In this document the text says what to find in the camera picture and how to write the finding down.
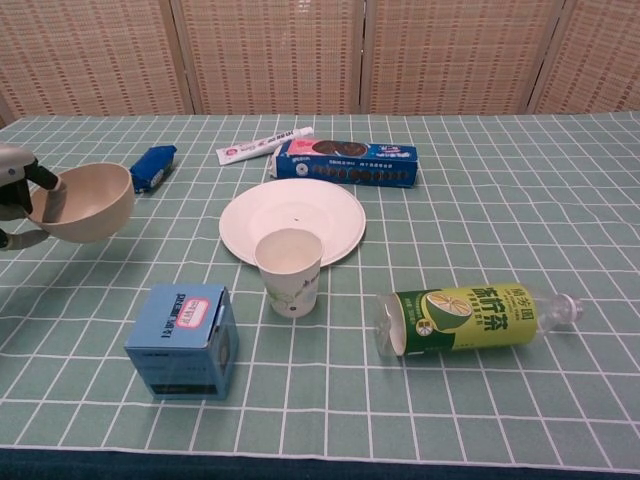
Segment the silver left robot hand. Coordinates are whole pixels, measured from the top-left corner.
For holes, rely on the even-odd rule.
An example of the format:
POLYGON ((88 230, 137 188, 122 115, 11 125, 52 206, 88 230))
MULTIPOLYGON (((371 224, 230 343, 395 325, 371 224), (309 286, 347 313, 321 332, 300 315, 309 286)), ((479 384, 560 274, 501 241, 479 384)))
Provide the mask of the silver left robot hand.
POLYGON ((58 222, 66 203, 67 187, 60 176, 39 164, 35 154, 25 148, 1 145, 1 220, 27 218, 33 212, 28 182, 47 192, 43 218, 58 222))

